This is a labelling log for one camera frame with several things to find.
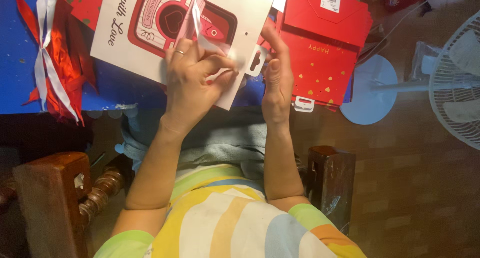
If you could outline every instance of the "woman's left hand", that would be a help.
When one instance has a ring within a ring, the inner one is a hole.
[[[207,114],[238,75],[234,60],[206,52],[197,42],[180,39],[165,53],[167,63],[166,111],[160,123],[183,137]],[[228,68],[215,81],[207,77]]]

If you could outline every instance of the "blue table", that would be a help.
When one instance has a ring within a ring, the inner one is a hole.
[[[37,0],[25,0],[36,13]],[[35,88],[34,64],[38,45],[23,22],[15,0],[0,0],[0,113],[38,113],[40,103],[25,106]],[[86,43],[91,44],[93,31],[82,28]],[[166,96],[159,83],[112,64],[95,59],[99,95],[85,83],[83,110],[122,109],[138,104],[139,108],[164,107]],[[250,77],[237,93],[234,106],[260,105],[265,91],[263,77]]]

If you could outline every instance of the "wrist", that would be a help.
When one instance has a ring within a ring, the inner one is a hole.
[[[172,121],[171,117],[165,113],[160,118],[160,123],[158,126],[157,135],[160,135],[163,139],[170,142],[180,142],[182,143],[185,136],[187,136],[187,131],[179,131],[176,126],[177,124]]]
[[[279,123],[267,123],[267,131],[275,133],[288,133],[290,135],[290,123],[288,120]]]

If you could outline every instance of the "white cord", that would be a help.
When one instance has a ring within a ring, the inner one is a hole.
[[[419,4],[417,7],[415,7],[414,9],[412,9],[410,12],[408,12],[405,16],[403,16],[402,19],[400,19],[400,21],[395,25],[395,27],[393,27],[393,29],[392,29],[380,42],[378,42],[378,44],[367,54],[367,56],[365,56],[362,60],[358,61],[357,64],[360,64],[360,63],[362,63],[364,60],[366,60],[366,59],[370,56],[370,54],[372,54],[372,52],[374,52],[374,50],[375,50],[378,46],[380,46],[380,44],[381,44],[383,41],[385,41],[385,39],[387,39],[387,38],[390,36],[390,34],[392,34],[393,31],[395,31],[395,29],[400,25],[400,23],[401,23],[408,15],[410,15],[413,11],[419,9],[422,5],[424,5],[425,3],[428,3],[428,2],[429,2],[429,0],[424,1],[423,3]]]

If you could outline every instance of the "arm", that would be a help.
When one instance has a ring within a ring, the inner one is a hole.
[[[263,176],[268,203],[288,212],[297,204],[309,204],[303,196],[303,185],[295,164],[289,115],[293,90],[289,48],[270,26],[264,26],[262,37],[276,51],[266,70],[266,92],[261,103],[267,123]]]
[[[143,230],[152,236],[158,234],[165,222],[175,184],[182,141],[238,74],[227,70],[208,84],[208,73],[221,68],[233,69],[235,62],[206,52],[187,39],[179,41],[177,50],[183,54],[169,49],[165,55],[168,66],[165,114],[131,185],[125,209],[117,219],[112,236],[127,230]]]
[[[267,66],[261,102],[267,123],[263,176],[268,203],[296,218],[337,256],[365,258],[358,246],[303,196],[289,126],[293,89],[289,49],[272,27],[264,26],[261,35],[276,51],[276,58]]]

